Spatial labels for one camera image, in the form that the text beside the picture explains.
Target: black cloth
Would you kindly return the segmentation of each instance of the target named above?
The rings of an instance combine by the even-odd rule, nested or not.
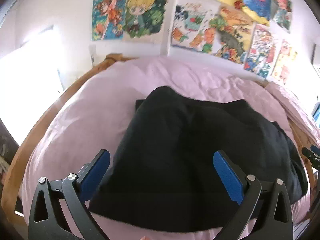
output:
[[[291,203],[306,194],[307,178],[293,142],[245,100],[199,101],[159,87],[136,106],[90,211],[158,231],[223,226],[238,204],[212,164],[220,149],[246,174],[283,179]]]

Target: bed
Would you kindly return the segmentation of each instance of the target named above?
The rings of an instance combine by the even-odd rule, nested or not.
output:
[[[277,121],[296,143],[309,179],[307,194],[292,205],[294,224],[308,218],[311,190],[315,188],[316,180],[310,161],[301,154],[301,149],[310,148],[311,144],[319,145],[320,134],[294,95],[276,84],[242,80],[206,65],[167,57],[132,59],[110,54],[52,104],[18,149],[6,177],[1,201],[9,221],[26,226],[38,178],[64,179],[70,172],[79,171],[102,148],[112,156],[134,115],[135,101],[163,85],[170,85],[178,93],[198,100],[226,103],[245,99],[266,119]],[[22,197],[24,217],[14,213],[18,194]],[[65,203],[61,202],[61,206],[72,232],[81,236]],[[144,236],[150,239],[212,239],[220,230],[156,232],[93,216],[111,239],[141,239]],[[253,225],[254,220],[242,236],[247,235]]]

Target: blonde anime character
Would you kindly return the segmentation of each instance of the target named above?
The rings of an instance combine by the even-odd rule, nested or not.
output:
[[[142,15],[151,9],[155,0],[127,0],[127,12],[130,14],[126,18],[127,32],[138,31],[145,26]]]

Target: wrinkled fabric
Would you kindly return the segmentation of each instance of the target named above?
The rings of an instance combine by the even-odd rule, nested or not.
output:
[[[213,154],[220,149],[245,174],[262,181],[281,178],[291,204],[307,193],[299,153],[276,122],[245,100],[194,100],[164,86],[137,109],[89,210],[158,231],[224,226],[238,204],[213,168]]]
[[[264,88],[212,66],[172,60],[168,57],[144,57],[117,62],[90,78],[63,106],[33,151],[22,183],[24,218],[28,223],[38,179],[64,179],[78,172],[101,149],[111,154],[116,149],[134,115],[136,100],[146,98],[155,88],[168,85],[179,94],[197,100],[227,103],[245,99],[268,121],[276,121],[294,140],[284,109]],[[292,205],[293,222],[304,218],[310,208],[310,189]],[[74,234],[81,236],[64,201],[62,209]],[[220,228],[195,233],[165,233],[135,227],[92,214],[110,239],[213,239]],[[242,237],[252,229],[250,221]]]

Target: metal screw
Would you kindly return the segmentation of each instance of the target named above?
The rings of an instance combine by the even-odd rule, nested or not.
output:
[[[256,177],[254,175],[249,174],[247,176],[248,180],[254,181],[256,179]]]
[[[283,184],[283,180],[282,180],[282,179],[277,179],[277,183],[278,183],[279,185],[282,185],[282,184]]]
[[[40,183],[40,184],[44,184],[46,180],[47,180],[46,177],[41,177],[41,178],[39,179],[39,183]]]
[[[70,174],[68,175],[68,179],[70,179],[70,180],[74,180],[76,177],[77,177],[77,175],[74,174],[74,173],[70,173]]]

